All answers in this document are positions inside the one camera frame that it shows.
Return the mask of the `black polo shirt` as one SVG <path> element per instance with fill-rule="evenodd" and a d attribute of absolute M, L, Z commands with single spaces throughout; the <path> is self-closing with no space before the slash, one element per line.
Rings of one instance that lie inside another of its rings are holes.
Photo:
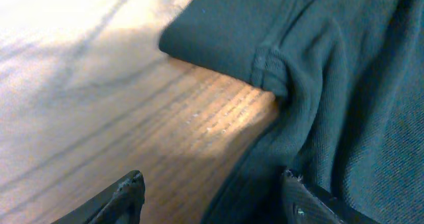
<path fill-rule="evenodd" d="M 279 221 L 285 167 L 379 223 L 423 222 L 423 0 L 193 0 L 159 48 L 280 105 L 204 223 Z"/>

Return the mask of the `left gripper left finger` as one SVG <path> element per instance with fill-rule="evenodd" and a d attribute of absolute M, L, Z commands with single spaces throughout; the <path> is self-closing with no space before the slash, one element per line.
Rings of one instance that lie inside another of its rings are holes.
<path fill-rule="evenodd" d="M 144 201 L 143 175 L 133 170 L 52 224 L 139 224 Z"/>

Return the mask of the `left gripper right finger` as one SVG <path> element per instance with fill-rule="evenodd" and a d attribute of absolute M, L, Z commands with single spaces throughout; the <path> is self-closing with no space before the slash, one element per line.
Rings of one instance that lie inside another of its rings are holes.
<path fill-rule="evenodd" d="M 282 207 L 288 223 L 378 224 L 320 186 L 305 183 L 295 170 L 284 170 L 281 184 Z"/>

